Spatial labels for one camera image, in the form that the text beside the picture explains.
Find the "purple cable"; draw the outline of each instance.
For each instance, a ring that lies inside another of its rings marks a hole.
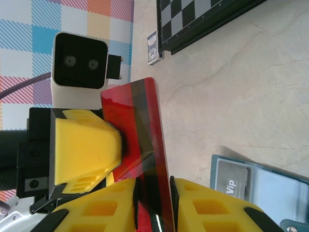
[[[2,92],[0,92],[0,100],[8,95],[10,95],[11,93],[14,93],[15,91],[18,91],[26,86],[29,86],[29,85],[32,85],[36,82],[39,82],[39,81],[42,81],[42,80],[46,80],[48,78],[51,77],[51,73],[50,72],[47,72],[47,73],[44,73],[42,75],[39,75],[39,76],[36,76],[36,77],[33,77],[27,81],[24,81],[22,83],[19,83],[17,85],[14,85]]]

